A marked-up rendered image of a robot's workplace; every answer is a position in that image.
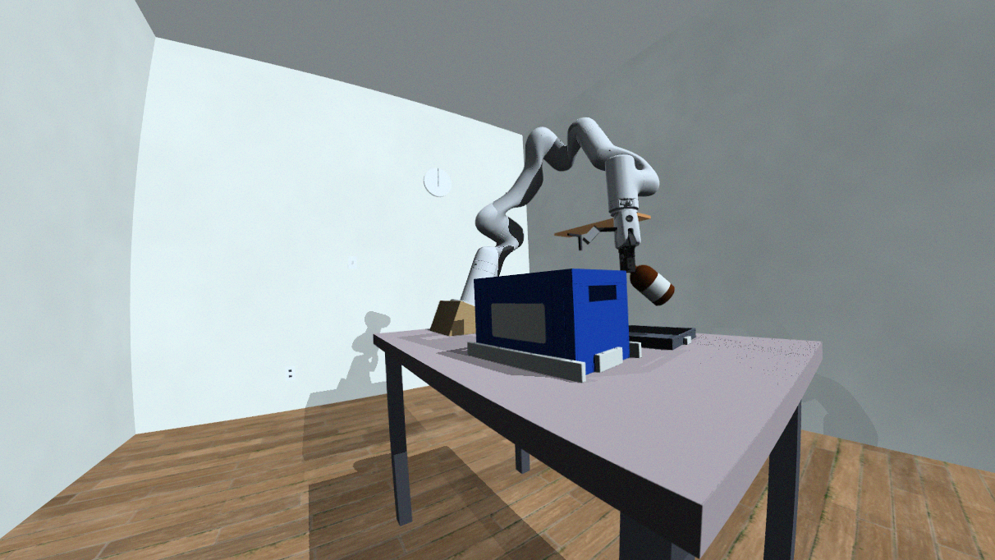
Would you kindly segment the brown bottle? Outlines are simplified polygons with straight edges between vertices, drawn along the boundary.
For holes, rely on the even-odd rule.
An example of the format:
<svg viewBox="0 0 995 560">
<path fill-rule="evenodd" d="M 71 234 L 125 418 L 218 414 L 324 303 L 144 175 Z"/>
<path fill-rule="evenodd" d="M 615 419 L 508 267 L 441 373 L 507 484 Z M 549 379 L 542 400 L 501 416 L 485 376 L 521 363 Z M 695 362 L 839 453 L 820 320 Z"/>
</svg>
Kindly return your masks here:
<svg viewBox="0 0 995 560">
<path fill-rule="evenodd" d="M 669 283 L 649 265 L 636 265 L 635 272 L 630 272 L 630 284 L 654 305 L 663 305 L 675 291 L 674 284 Z"/>
</svg>

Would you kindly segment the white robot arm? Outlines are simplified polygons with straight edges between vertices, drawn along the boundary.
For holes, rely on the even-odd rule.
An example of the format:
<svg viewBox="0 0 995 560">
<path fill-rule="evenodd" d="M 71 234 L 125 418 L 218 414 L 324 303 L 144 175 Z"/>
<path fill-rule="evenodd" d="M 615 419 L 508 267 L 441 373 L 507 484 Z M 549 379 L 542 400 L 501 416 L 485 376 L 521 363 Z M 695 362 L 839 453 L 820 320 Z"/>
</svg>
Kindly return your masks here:
<svg viewBox="0 0 995 560">
<path fill-rule="evenodd" d="M 524 228 L 504 214 L 527 205 L 543 186 L 543 159 L 551 168 L 563 172 L 572 168 L 580 147 L 595 168 L 606 172 L 609 213 L 639 210 L 638 196 L 658 191 L 660 180 L 648 162 L 614 146 L 593 119 L 582 117 L 570 124 L 567 145 L 548 128 L 534 129 L 525 143 L 525 166 L 515 185 L 502 197 L 485 205 L 475 218 L 478 231 L 497 244 L 481 246 L 477 250 L 461 299 L 451 298 L 451 301 L 475 306 L 474 279 L 499 277 L 504 259 L 524 243 Z"/>
</svg>

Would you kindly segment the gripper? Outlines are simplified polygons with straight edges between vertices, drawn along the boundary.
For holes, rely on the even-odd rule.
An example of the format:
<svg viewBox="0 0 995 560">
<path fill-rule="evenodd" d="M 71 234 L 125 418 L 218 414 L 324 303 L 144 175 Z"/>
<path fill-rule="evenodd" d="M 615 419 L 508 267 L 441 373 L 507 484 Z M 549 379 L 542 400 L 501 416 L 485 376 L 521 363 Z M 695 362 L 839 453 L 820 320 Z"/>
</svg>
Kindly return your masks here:
<svg viewBox="0 0 995 560">
<path fill-rule="evenodd" d="M 635 212 L 637 210 L 628 209 L 611 213 L 611 217 L 614 217 L 614 227 L 617 228 L 614 232 L 614 241 L 619 251 L 620 270 L 627 270 L 628 273 L 635 272 L 635 246 L 641 244 L 641 232 Z"/>
</svg>

